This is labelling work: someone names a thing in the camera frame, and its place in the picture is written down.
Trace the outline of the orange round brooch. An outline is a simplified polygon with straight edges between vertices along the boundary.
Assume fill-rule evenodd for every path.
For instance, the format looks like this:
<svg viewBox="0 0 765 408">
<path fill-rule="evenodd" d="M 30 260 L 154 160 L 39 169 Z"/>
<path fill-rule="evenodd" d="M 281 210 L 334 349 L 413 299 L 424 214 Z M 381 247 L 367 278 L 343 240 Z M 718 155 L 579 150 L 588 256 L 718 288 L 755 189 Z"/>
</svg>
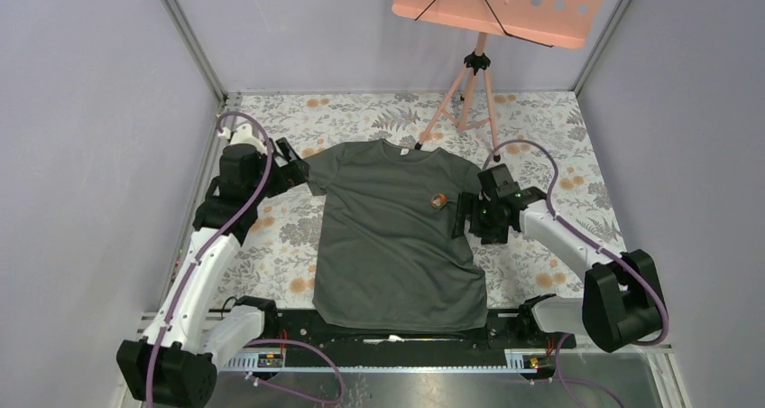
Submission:
<svg viewBox="0 0 765 408">
<path fill-rule="evenodd" d="M 433 209 L 443 209 L 448 203 L 448 198 L 444 193 L 436 193 L 430 199 L 430 205 Z"/>
</svg>

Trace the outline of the dark green t-shirt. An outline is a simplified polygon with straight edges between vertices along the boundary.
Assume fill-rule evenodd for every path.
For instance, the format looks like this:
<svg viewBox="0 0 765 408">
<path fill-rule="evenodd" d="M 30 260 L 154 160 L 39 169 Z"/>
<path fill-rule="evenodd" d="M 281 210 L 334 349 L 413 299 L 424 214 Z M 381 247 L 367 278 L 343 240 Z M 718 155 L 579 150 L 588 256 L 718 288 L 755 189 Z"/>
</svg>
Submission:
<svg viewBox="0 0 765 408">
<path fill-rule="evenodd" d="M 484 270 L 467 239 L 451 237 L 459 194 L 481 189 L 473 162 L 382 139 L 334 145 L 307 165 L 325 200 L 313 294 L 325 322 L 435 333 L 486 323 Z M 436 193 L 443 209 L 430 205 Z"/>
</svg>

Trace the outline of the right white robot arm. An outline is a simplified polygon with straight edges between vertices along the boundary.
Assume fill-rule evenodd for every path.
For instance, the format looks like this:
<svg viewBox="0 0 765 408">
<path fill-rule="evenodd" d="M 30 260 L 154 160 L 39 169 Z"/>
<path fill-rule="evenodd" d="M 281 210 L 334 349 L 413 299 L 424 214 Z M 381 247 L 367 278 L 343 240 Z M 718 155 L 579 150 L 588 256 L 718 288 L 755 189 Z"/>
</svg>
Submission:
<svg viewBox="0 0 765 408">
<path fill-rule="evenodd" d="M 547 192 L 523 189 L 504 165 L 477 175 L 481 189 L 456 199 L 452 236 L 466 233 L 484 245 L 507 242 L 511 232 L 545 246 L 579 278 L 583 294 L 541 295 L 519 308 L 517 332 L 538 347 L 552 334 L 588 336 L 604 352 L 628 345 L 653 346 L 668 336 L 669 319 L 652 257 L 641 249 L 602 246 L 557 212 Z"/>
</svg>

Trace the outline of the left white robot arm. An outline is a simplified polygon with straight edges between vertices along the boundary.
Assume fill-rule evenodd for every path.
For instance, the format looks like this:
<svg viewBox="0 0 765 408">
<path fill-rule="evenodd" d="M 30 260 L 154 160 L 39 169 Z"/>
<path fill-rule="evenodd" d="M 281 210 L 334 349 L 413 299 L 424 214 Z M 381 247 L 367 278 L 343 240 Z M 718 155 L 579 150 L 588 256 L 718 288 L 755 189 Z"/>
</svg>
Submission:
<svg viewBox="0 0 765 408">
<path fill-rule="evenodd" d="M 273 301 L 245 297 L 209 332 L 203 330 L 215 289 L 251 227 L 258 205 L 306 180 L 300 156 L 285 138 L 260 148 L 233 141 L 193 219 L 183 264 L 165 302 L 137 340 L 125 340 L 116 362 L 132 397 L 144 403 L 204 407 L 217 375 L 252 339 L 260 346 L 280 333 Z"/>
</svg>

